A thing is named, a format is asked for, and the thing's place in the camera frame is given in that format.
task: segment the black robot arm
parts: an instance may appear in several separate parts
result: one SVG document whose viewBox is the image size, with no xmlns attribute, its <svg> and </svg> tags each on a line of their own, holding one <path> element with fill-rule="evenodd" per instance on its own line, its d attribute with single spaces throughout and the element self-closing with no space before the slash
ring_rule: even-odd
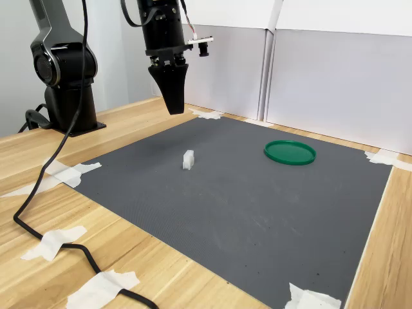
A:
<svg viewBox="0 0 412 309">
<path fill-rule="evenodd" d="M 83 36 L 71 26 L 62 0 L 30 0 L 40 33 L 30 45 L 37 76 L 47 85 L 44 98 L 50 122 L 39 112 L 28 111 L 29 128 L 53 128 L 67 132 L 80 100 Z M 86 48 L 82 110 L 70 136 L 105 127 L 97 122 L 91 84 L 97 60 Z"/>
<path fill-rule="evenodd" d="M 208 56 L 207 42 L 213 37 L 193 40 L 185 43 L 182 18 L 178 0 L 137 0 L 141 25 L 135 24 L 126 8 L 126 0 L 120 0 L 126 21 L 132 27 L 142 26 L 146 55 L 150 56 L 149 72 L 162 92 L 167 109 L 171 115 L 184 112 L 184 90 L 187 68 L 184 51 L 191 50 L 193 44 L 199 44 L 200 56 Z M 187 17 L 185 1 L 181 0 Z"/>
</svg>

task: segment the table surface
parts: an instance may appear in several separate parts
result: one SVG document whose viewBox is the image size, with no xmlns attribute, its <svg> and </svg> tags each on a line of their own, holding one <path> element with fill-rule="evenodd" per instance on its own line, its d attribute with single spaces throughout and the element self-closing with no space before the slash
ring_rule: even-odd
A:
<svg viewBox="0 0 412 309">
<path fill-rule="evenodd" d="M 70 138 L 57 159 L 74 166 L 196 117 L 187 108 L 182 115 L 170 116 L 160 98 L 101 112 L 98 121 L 108 127 Z M 373 153 L 379 150 L 283 126 L 271 128 Z M 42 129 L 0 138 L 0 195 L 33 183 L 44 159 L 54 152 L 61 139 L 60 133 Z M 401 154 L 398 159 L 412 163 L 412 156 Z M 412 271 L 409 271 L 412 265 L 411 176 L 411 172 L 392 169 L 347 308 L 412 308 Z M 12 219 L 25 198 L 0 198 L 1 306 L 64 308 L 67 297 L 95 273 L 79 250 L 61 250 L 52 262 L 41 258 L 20 259 L 38 244 L 37 239 Z M 177 250 L 66 185 L 60 184 L 38 194 L 21 218 L 42 234 L 48 230 L 85 226 L 88 232 L 76 243 L 89 248 L 103 271 L 136 272 L 141 283 L 133 291 L 151 299 L 160 308 L 266 308 Z M 123 295 L 118 295 L 107 307 L 144 308 Z"/>
</svg>

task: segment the black cable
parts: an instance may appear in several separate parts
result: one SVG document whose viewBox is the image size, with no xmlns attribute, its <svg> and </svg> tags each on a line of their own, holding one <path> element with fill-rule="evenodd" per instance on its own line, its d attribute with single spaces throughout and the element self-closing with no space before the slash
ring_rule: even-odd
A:
<svg viewBox="0 0 412 309">
<path fill-rule="evenodd" d="M 42 108 L 47 108 L 45 103 L 40 104 L 39 106 L 37 106 L 36 111 L 40 111 Z M 20 128 L 18 133 L 22 133 L 26 128 L 27 128 L 28 124 L 27 122 L 25 124 L 23 124 L 23 127 Z"/>
<path fill-rule="evenodd" d="M 186 9 L 185 0 L 180 0 L 180 2 L 181 2 L 181 4 L 182 4 L 182 8 L 183 8 L 183 11 L 185 12 L 185 15 L 187 16 L 187 9 Z"/>
<path fill-rule="evenodd" d="M 73 116 L 73 119 L 71 121 L 70 127 L 68 128 L 66 134 L 64 135 L 64 138 L 62 139 L 60 145 L 58 146 L 58 148 L 56 149 L 56 151 L 53 153 L 53 155 L 51 156 L 51 158 L 45 163 L 45 165 L 42 167 L 42 169 L 40 170 L 40 175 L 34 185 L 33 190 L 31 191 L 31 193 L 29 194 L 29 196 L 27 197 L 27 199 L 24 201 L 24 203 L 21 205 L 21 207 L 19 208 L 19 210 L 14 214 L 13 216 L 13 220 L 20 225 L 22 228 L 24 228 L 26 231 L 28 231 L 31 235 L 33 235 L 34 237 L 36 237 L 37 239 L 41 240 L 43 235 L 40 234 L 39 232 L 35 231 L 34 229 L 32 229 L 31 227 L 29 227 L 25 222 L 23 222 L 19 216 L 21 215 L 21 213 L 25 210 L 25 208 L 28 206 L 28 204 L 31 202 L 31 200 L 33 199 L 33 197 L 35 196 L 41 180 L 44 176 L 44 172 L 46 171 L 47 167 L 54 161 L 54 159 L 56 159 L 57 155 L 60 153 L 60 151 L 62 150 L 64 144 L 66 143 L 69 134 L 71 133 L 71 131 L 73 130 L 76 121 L 80 115 L 80 112 L 82 110 L 82 103 L 83 103 L 83 92 L 84 92 L 84 83 L 85 83 L 85 74 L 86 74 L 86 46 L 87 46 L 87 38 L 88 38 L 88 11 L 87 11 L 87 7 L 86 7 L 86 0 L 82 0 L 82 4 L 83 4 L 83 15 L 84 15 L 84 34 L 83 34 L 83 42 L 82 42 L 82 84 L 80 87 L 80 102 L 79 102 L 79 106 L 77 107 L 77 110 Z M 96 274 L 98 274 L 99 272 L 101 272 L 101 270 L 99 269 L 99 267 L 97 266 L 95 260 L 93 259 L 93 257 L 91 256 L 90 251 L 84 246 L 84 245 L 78 245 L 75 243 L 64 243 L 62 245 L 62 248 L 72 248 L 72 249 L 79 249 L 81 251 L 83 251 L 83 253 L 86 255 L 91 267 L 93 268 L 93 270 L 96 272 Z M 139 301 L 145 305 L 147 305 L 148 307 L 150 307 L 150 309 L 158 309 L 157 305 L 152 302 L 151 300 L 136 294 L 132 291 L 126 290 L 126 289 L 122 289 L 120 292 L 120 294 L 123 294 L 125 296 L 128 296 L 136 301 Z"/>
<path fill-rule="evenodd" d="M 158 8 L 152 8 L 149 15 L 147 16 L 146 21 L 143 24 L 135 24 L 131 20 L 131 18 L 129 16 L 129 12 L 127 11 L 126 0 L 120 0 L 120 5 L 122 6 L 122 12 L 123 12 L 124 18 L 126 19 L 127 23 L 130 26 L 135 27 L 135 28 L 143 27 L 143 26 L 147 25 L 148 23 L 150 23 L 150 21 L 153 19 L 153 17 L 157 13 L 157 11 L 160 11 Z"/>
</svg>

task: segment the gray mat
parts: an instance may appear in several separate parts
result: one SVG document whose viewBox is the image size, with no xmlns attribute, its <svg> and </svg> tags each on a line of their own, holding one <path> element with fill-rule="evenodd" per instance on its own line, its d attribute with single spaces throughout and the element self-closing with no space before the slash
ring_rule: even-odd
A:
<svg viewBox="0 0 412 309">
<path fill-rule="evenodd" d="M 273 140 L 304 142 L 317 159 L 271 161 Z M 188 149 L 195 164 L 183 171 Z M 77 191 L 272 308 L 290 300 L 289 283 L 344 303 L 391 170 L 363 151 L 228 118 L 196 118 L 91 162 L 103 166 Z"/>
</svg>

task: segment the white tape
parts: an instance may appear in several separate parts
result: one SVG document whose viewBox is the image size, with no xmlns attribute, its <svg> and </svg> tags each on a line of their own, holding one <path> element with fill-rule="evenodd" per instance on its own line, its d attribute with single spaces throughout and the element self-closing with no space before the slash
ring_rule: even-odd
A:
<svg viewBox="0 0 412 309">
<path fill-rule="evenodd" d="M 341 301 L 326 294 L 301 290 L 292 283 L 289 283 L 289 287 L 291 300 L 286 304 L 285 309 L 339 309 L 341 307 Z"/>
<path fill-rule="evenodd" d="M 114 300 L 123 288 L 130 290 L 140 283 L 134 272 L 118 274 L 114 270 L 99 272 L 68 297 L 67 309 L 98 309 Z"/>
<path fill-rule="evenodd" d="M 210 113 L 206 111 L 198 111 L 193 108 L 189 108 L 193 112 L 193 115 L 199 115 L 199 118 L 204 119 L 220 119 L 221 116 L 224 114 L 222 111 L 211 111 Z"/>
<path fill-rule="evenodd" d="M 89 165 L 77 164 L 74 167 L 69 167 L 57 160 L 54 160 L 46 169 L 46 173 L 48 173 L 51 176 L 43 178 L 36 194 L 39 194 L 48 189 L 54 188 L 56 185 L 62 182 L 64 182 L 66 185 L 69 185 L 72 188 L 76 188 L 78 185 L 80 185 L 82 181 L 80 179 L 82 174 L 90 172 L 101 166 L 102 165 L 100 163 L 95 163 L 95 164 L 89 164 Z M 9 196 L 30 194 L 33 188 L 34 188 L 34 183 L 27 185 L 26 187 L 20 188 L 18 190 L 15 190 L 13 192 L 10 192 L 8 194 L 2 195 L 0 197 L 6 198 Z"/>
<path fill-rule="evenodd" d="M 273 124 L 270 124 L 269 122 L 263 122 L 263 121 L 253 120 L 253 119 L 246 119 L 245 122 L 247 122 L 248 124 L 257 124 L 258 126 L 262 126 L 262 127 L 273 126 Z"/>
<path fill-rule="evenodd" d="M 72 243 L 86 232 L 85 227 L 73 227 L 70 230 L 50 230 L 44 234 L 41 242 L 23 255 L 21 259 L 31 260 L 42 256 L 47 261 L 53 261 L 64 243 Z"/>
<path fill-rule="evenodd" d="M 371 163 L 393 165 L 399 169 L 412 172 L 412 164 L 398 160 L 398 153 L 381 149 L 377 153 L 369 153 L 365 151 L 366 157 Z"/>
</svg>

